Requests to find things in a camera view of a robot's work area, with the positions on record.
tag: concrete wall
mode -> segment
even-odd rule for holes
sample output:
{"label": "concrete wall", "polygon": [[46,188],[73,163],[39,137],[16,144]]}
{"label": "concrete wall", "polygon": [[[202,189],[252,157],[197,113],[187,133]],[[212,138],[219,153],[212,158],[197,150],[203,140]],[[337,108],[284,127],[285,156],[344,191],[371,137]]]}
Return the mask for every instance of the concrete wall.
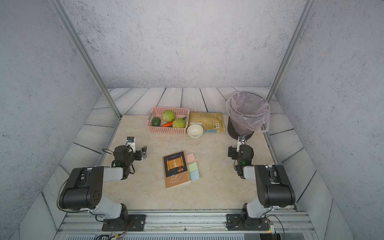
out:
{"label": "concrete wall", "polygon": [[383,13],[319,0],[277,92],[357,239],[384,235]]}
{"label": "concrete wall", "polygon": [[0,33],[0,239],[8,239],[101,92],[47,0],[2,1]]}
{"label": "concrete wall", "polygon": [[62,0],[109,88],[270,86],[305,0]]}

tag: metal bracket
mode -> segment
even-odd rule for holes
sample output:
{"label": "metal bracket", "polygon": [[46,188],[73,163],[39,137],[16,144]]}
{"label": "metal bracket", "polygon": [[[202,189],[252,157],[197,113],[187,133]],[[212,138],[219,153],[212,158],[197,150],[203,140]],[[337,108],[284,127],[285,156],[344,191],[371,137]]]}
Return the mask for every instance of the metal bracket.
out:
{"label": "metal bracket", "polygon": [[113,229],[111,225],[109,224],[103,224],[103,227],[101,230],[103,232],[110,232],[110,231],[125,231],[128,228],[128,232],[142,232],[144,230],[144,224],[145,224],[145,219],[146,219],[145,214],[132,214],[128,215],[128,227],[125,225],[121,226],[113,226]]}
{"label": "metal bracket", "polygon": [[269,224],[266,219],[248,218],[242,221],[240,214],[227,214],[227,224],[229,231],[268,231]]}
{"label": "metal bracket", "polygon": [[238,137],[236,152],[239,152],[240,145],[245,144],[245,138],[246,138],[246,136],[243,136],[243,135]]}
{"label": "metal bracket", "polygon": [[132,148],[132,152],[136,152],[135,137],[127,137],[127,146]]}
{"label": "metal bracket", "polygon": [[147,146],[141,148],[141,159],[147,158]]}
{"label": "metal bracket", "polygon": [[[185,235],[201,234],[201,233],[241,233],[241,231],[228,231],[225,227],[227,222],[227,214],[239,214],[240,209],[231,210],[129,210],[129,215],[145,214],[145,227],[142,232],[165,236],[169,233],[177,233]],[[294,234],[308,233],[315,236],[315,230],[311,224],[311,219],[307,212],[296,212],[293,208],[280,208],[273,213],[280,220],[280,216],[284,216],[283,227],[285,232]],[[269,218],[273,222],[275,230],[278,234],[283,233],[282,226],[275,217]],[[106,234],[108,232],[101,231],[101,223],[95,220],[95,217],[87,212],[67,213],[63,223],[57,232],[58,239],[63,239],[69,232],[71,234]],[[269,231],[243,231],[242,233],[268,233]]]}

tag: sticky note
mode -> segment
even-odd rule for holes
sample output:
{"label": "sticky note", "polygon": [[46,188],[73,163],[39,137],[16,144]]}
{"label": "sticky note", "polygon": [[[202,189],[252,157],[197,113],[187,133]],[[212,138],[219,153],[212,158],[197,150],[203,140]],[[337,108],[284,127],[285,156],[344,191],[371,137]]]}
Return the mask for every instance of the sticky note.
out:
{"label": "sticky note", "polygon": [[188,171],[189,171],[189,173],[197,171],[197,163],[194,162],[194,163],[189,164],[188,165]]}
{"label": "sticky note", "polygon": [[198,170],[191,172],[189,175],[191,177],[191,182],[200,178]]}
{"label": "sticky note", "polygon": [[190,164],[192,163],[193,161],[195,161],[195,155],[193,155],[193,153],[190,153],[188,155],[185,156],[185,162],[187,164]]}

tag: white bowl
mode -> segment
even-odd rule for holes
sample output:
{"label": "white bowl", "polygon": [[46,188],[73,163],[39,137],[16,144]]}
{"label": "white bowl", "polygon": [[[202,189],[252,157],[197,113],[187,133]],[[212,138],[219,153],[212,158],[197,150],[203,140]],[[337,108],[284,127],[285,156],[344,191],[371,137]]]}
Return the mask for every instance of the white bowl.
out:
{"label": "white bowl", "polygon": [[204,129],[198,124],[192,124],[187,129],[187,134],[190,138],[198,139],[203,135]]}

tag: green sticky note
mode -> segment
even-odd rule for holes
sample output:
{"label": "green sticky note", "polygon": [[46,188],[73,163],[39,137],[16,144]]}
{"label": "green sticky note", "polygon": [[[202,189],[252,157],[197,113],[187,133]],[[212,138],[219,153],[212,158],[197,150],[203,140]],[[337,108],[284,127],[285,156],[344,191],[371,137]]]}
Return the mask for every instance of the green sticky note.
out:
{"label": "green sticky note", "polygon": [[197,163],[196,163],[196,162],[191,163],[191,164],[188,165],[188,171],[189,171],[189,173],[194,172],[194,171],[196,171],[196,170],[197,170]]}

